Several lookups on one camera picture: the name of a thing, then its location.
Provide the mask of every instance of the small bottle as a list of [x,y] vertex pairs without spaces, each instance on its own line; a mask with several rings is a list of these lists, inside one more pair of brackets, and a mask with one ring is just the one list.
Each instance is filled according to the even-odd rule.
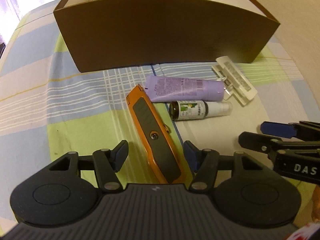
[[202,100],[174,101],[170,103],[169,114],[172,120],[203,119],[205,117],[230,115],[230,102],[204,102]]

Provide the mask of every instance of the orange utility knife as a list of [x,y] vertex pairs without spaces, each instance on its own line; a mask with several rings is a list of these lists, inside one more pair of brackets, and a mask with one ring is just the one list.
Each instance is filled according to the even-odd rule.
[[185,173],[174,143],[158,112],[140,85],[127,96],[127,104],[148,162],[160,183],[184,183]]

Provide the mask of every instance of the open box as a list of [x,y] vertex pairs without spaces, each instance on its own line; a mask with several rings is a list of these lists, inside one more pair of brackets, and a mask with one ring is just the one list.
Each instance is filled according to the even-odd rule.
[[225,55],[250,63],[279,26],[256,0],[61,0],[53,14],[80,72]]

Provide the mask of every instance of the bed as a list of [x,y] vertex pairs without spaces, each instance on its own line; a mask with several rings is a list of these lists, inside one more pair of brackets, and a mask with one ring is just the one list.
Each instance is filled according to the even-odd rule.
[[[126,95],[137,84],[143,86],[148,75],[217,78],[211,69],[215,62],[80,73],[52,14],[57,3],[50,2],[25,15],[0,59],[0,234],[15,223],[9,204],[14,187],[68,151],[88,155],[126,139],[130,149],[117,174],[121,183],[157,183],[127,108]],[[230,116],[173,123],[166,105],[156,104],[181,158],[185,140],[200,149],[232,155],[241,150],[237,136],[242,131],[257,132],[263,121],[320,122],[312,92],[275,37],[252,64],[237,66],[258,95],[246,107],[232,98]],[[271,167],[266,155],[245,152]],[[226,176],[220,174],[220,180]],[[82,177],[95,184],[93,172],[83,172]],[[303,209],[314,185],[291,182],[301,192]]]

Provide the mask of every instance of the lavender squeeze tube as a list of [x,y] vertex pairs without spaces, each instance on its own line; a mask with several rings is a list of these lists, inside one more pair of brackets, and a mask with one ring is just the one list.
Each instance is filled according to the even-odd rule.
[[216,80],[148,76],[145,92],[153,103],[177,100],[221,101],[224,83]]

